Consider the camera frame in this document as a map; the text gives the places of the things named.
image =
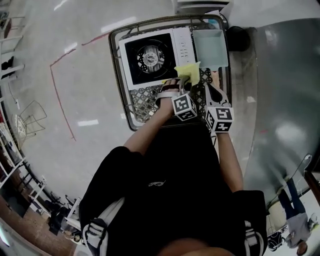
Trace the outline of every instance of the jeans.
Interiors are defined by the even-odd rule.
[[[285,210],[286,219],[288,220],[298,214],[305,213],[306,209],[305,209],[303,203],[299,199],[298,192],[297,192],[295,183],[292,178],[288,180],[287,185],[288,185],[291,197],[292,197],[292,203],[293,203],[294,208],[291,206],[291,202],[289,200],[289,197],[284,189],[281,191],[278,198],[279,198],[279,201],[280,201],[282,207]]]

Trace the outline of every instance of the person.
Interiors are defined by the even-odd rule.
[[[296,254],[298,256],[304,255],[307,252],[308,245],[307,240],[311,235],[310,227],[311,220],[308,221],[308,215],[303,203],[300,201],[295,183],[292,178],[288,176],[284,178],[289,188],[289,192],[292,197],[293,207],[289,197],[281,187],[278,192],[278,199],[285,211],[286,221],[289,229],[289,235],[285,239],[289,248],[296,248]]]
[[[177,90],[176,85],[168,80],[165,91]],[[107,233],[107,242],[95,242],[100,255],[106,250],[109,256],[242,256],[245,221],[263,239],[251,255],[262,255],[264,195],[243,190],[229,134],[217,134],[218,159],[205,124],[161,129],[173,113],[172,99],[162,98],[155,114],[102,161],[79,205],[83,238],[97,232],[93,220],[124,198],[106,232],[100,232]]]

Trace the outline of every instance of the yellow cloth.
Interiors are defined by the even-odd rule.
[[[178,77],[181,77],[181,76],[190,77],[192,86],[195,86],[200,81],[199,65],[200,65],[200,61],[197,63],[187,64],[184,66],[176,66],[174,69],[177,71]]]

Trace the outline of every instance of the light blue tray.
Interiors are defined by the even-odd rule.
[[[211,71],[217,71],[220,67],[228,67],[227,47],[222,30],[194,30],[192,34],[201,69],[209,68]]]

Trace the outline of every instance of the floor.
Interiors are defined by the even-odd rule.
[[[26,140],[22,151],[34,173],[45,177],[48,191],[62,198],[82,197],[104,157],[132,134],[115,83],[108,37],[99,36],[117,22],[121,26],[172,15],[171,1],[96,0],[92,4],[85,0],[12,0],[10,11],[11,15],[26,16],[15,59],[25,68],[17,73],[18,80],[10,83],[13,97],[7,86],[1,88],[6,111],[11,117],[33,100],[41,104],[47,114],[40,121],[45,130]],[[238,116],[231,135],[244,172],[252,144],[256,101],[252,90],[243,90],[237,61],[236,55],[231,56],[232,79],[237,85],[233,101]],[[247,115],[249,129],[244,126],[248,120],[242,116],[248,106],[253,113]],[[36,105],[25,112],[29,114],[44,116]]]

